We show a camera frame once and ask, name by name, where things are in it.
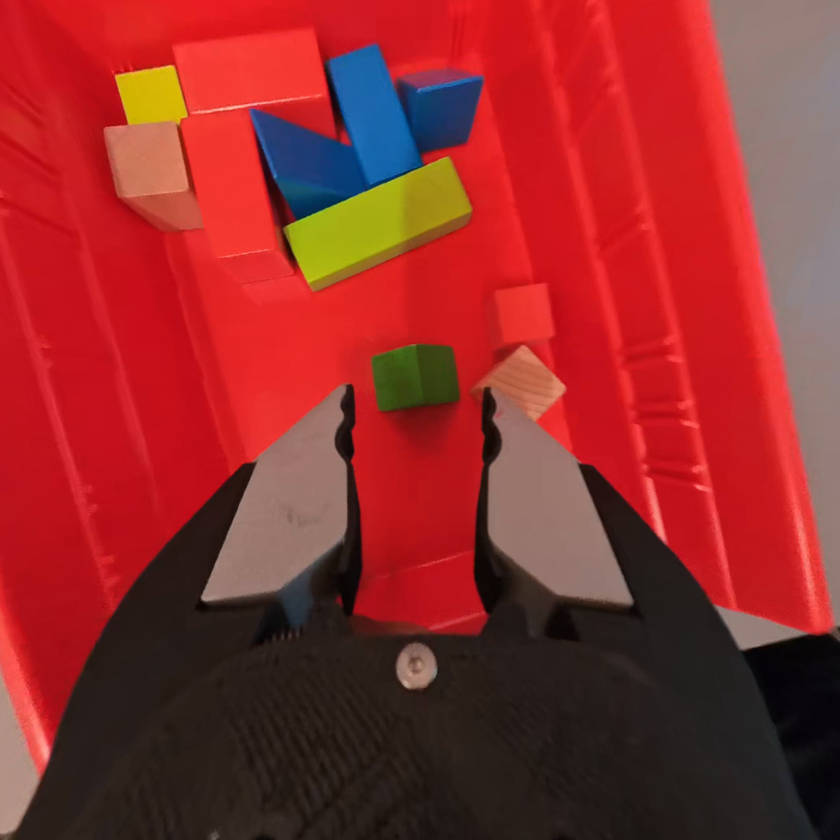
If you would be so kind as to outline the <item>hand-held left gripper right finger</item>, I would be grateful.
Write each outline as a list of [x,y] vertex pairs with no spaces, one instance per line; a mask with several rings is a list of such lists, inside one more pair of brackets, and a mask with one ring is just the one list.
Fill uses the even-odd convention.
[[481,395],[481,430],[474,576],[486,614],[505,602],[526,615],[630,609],[579,460],[495,387]]

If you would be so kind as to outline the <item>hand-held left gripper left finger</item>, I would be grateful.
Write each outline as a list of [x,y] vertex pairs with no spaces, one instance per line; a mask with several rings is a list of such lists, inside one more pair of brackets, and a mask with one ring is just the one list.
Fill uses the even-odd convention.
[[203,604],[309,615],[339,598],[352,613],[362,570],[354,424],[353,386],[340,385],[257,457]]

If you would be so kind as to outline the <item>natural wooden cube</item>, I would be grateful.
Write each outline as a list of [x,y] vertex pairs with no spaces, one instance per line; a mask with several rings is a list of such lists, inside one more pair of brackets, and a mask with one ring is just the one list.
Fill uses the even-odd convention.
[[506,396],[534,422],[567,391],[561,379],[525,344],[506,355],[469,392],[480,400],[486,388]]

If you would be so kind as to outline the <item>green wooden cube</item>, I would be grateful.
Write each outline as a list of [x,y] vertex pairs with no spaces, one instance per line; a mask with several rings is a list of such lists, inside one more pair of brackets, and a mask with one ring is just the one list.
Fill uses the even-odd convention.
[[455,351],[445,344],[415,343],[375,354],[371,371],[383,413],[460,400]]

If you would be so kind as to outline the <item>lime green long block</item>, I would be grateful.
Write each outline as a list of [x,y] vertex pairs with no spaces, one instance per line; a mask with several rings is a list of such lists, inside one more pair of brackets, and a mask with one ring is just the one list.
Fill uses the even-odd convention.
[[445,156],[283,228],[312,291],[321,291],[465,227],[473,214]]

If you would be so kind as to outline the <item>red plastic bin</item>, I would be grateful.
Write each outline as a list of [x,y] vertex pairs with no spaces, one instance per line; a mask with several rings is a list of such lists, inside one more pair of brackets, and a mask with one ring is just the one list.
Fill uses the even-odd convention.
[[[392,76],[485,79],[449,155],[458,232],[310,293],[251,291],[205,230],[114,190],[114,76],[175,45],[315,29]],[[491,292],[549,286],[539,424],[596,466],[720,607],[835,624],[708,2],[2,2],[2,672],[41,774],[145,566],[243,461],[351,382],[362,604],[472,629]],[[380,412],[371,357],[455,351],[460,400]]]

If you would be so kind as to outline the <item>yellow wooden block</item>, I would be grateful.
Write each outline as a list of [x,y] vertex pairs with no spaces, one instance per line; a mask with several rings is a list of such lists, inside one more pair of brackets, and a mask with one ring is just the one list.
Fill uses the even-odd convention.
[[180,123],[188,114],[174,65],[126,71],[114,76],[128,125]]

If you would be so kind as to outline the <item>red wooden cube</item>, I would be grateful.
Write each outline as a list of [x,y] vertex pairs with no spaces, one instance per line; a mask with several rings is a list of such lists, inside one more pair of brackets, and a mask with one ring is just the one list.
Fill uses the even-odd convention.
[[493,350],[548,341],[555,334],[546,283],[494,290],[488,297],[486,311]]

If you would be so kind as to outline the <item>long red wooden block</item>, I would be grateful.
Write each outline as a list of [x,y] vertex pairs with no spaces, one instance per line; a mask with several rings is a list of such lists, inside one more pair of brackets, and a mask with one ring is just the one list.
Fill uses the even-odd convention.
[[241,285],[293,277],[249,113],[193,114],[181,130],[211,255]]

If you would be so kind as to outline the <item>blue wooden wedge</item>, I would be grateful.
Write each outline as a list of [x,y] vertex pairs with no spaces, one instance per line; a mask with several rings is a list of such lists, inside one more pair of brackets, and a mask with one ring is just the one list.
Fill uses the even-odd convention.
[[295,219],[368,189],[352,146],[261,110],[251,109],[249,117],[270,176]]

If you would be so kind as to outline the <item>pale pinkish wooden cube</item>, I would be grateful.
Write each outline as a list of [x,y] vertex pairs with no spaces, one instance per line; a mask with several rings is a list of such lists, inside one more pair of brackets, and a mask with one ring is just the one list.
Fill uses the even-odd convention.
[[203,228],[178,123],[113,125],[102,134],[115,192],[129,208],[165,233]]

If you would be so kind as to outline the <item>long blue wooden block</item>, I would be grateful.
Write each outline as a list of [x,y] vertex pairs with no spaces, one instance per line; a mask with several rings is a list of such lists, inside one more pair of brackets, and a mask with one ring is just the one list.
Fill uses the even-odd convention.
[[375,187],[421,167],[380,47],[369,45],[331,58],[326,70],[366,185]]

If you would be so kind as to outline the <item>short blue wooden block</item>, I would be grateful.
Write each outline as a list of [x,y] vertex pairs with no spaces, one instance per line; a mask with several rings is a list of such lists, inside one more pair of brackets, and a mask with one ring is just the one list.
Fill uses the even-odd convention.
[[484,77],[453,68],[420,70],[396,80],[409,129],[421,154],[465,145]]

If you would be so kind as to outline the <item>large red wooden block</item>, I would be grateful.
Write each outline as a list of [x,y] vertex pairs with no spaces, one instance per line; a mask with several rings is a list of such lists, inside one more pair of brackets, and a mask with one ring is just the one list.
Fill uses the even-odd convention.
[[190,115],[258,109],[337,139],[314,28],[205,39],[173,51]]

